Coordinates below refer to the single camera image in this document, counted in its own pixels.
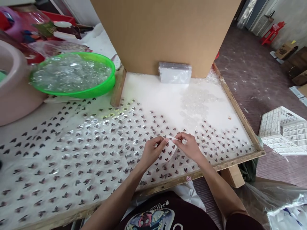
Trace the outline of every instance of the person's left hand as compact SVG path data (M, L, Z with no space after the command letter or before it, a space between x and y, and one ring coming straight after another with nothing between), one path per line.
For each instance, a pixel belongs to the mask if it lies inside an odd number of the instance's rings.
M143 166L144 170L147 170L158 159L158 156L166 146L167 142L168 138L164 139L161 136L155 137L146 142L144 152L139 162L139 164Z

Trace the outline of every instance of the red container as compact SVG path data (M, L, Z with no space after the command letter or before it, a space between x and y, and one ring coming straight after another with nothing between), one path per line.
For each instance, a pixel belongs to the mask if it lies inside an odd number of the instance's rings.
M66 21L66 22L70 22L71 24L73 24L73 26L76 26L76 20L74 19L74 17L50 13L50 12L47 12L47 11L42 11L42 12L45 15L47 15L50 18L50 20L53 21L53 22L55 22L55 21Z

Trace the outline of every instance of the concrete floor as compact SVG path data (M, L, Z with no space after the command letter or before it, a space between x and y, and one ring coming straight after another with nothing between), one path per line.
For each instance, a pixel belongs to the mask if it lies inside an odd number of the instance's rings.
M255 134L259 132L262 115L280 106L307 119L307 107L290 91L294 84L269 54L271 50L261 46L259 37L234 24L215 61ZM259 158L257 166L258 177L307 188L307 156L283 157L266 145L264 150L266 155ZM194 186L207 213L222 229L221 214L204 178L194 180Z

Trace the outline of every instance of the wooden board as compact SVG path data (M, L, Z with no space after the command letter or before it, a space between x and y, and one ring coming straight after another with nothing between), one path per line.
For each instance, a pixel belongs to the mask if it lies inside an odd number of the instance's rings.
M220 171L221 177L232 187L239 188L245 184L238 165Z
M118 71L115 72L116 82L115 82L115 86L113 89L111 102L110 102L111 106L113 107L119 106L121 95L122 95L122 89L125 84L126 73L127 71L123 65L120 67Z
M252 130L251 126L249 125L248 121L246 120L246 117L244 116L243 112L241 111L239 105L237 104L234 96L232 95L230 89L228 88L226 82L224 81L220 71L218 70L217 66L215 65L215 63L213 63L213 69L216 72L216 74L218 75L218 78L220 80L220 83L226 93L226 95L228 96L233 108L235 109L238 117L240 118L240 121L242 122L246 132L248 133L256 151L252 152L250 154L246 154L244 156L241 157L237 157L235 159L231 159L229 161L225 161L223 163L220 163L218 165L215 165L213 168L216 171L220 171L226 168L229 168L231 166L261 157L263 155L265 155L265 151L263 150L263 148L260 146L260 143L254 133L254 131ZM161 183L157 183L152 185L151 187L146 187L146 189L138 191L135 193L135 196L146 196L146 195L150 195L156 192L160 192L163 191L165 189L171 188L173 186L179 185L179 184L183 184L185 183L187 180L187 176L190 176L192 180L197 179L199 177L202 177L203 174L200 170L198 171L194 171L191 173L187 173L184 176L181 177L177 177L174 179L170 179L167 180L165 182L161 182ZM76 209L76 210L71 210L69 212L63 213L63 214L59 214L56 215L52 218L49 218L47 220L42 220L40 222L36 222L34 224L28 224L22 228L19 229L52 229L55 227L59 227L62 225L66 225L72 221L81 219L81 218L85 218L88 217L89 215L91 215L96 208L101 205L103 203L102 202L97 202L91 205L86 205L80 209Z

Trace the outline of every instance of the white plastic crate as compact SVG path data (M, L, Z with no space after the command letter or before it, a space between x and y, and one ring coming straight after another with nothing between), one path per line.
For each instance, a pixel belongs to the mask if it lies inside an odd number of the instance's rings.
M303 94L301 94L300 91L298 91L298 86L292 86L289 89L298 97L298 98L303 98L305 97Z
M307 155L307 121L283 106L262 115L259 137L280 155Z
M303 98L300 98L300 101L302 103L304 103L305 106L307 106L307 98L303 97Z

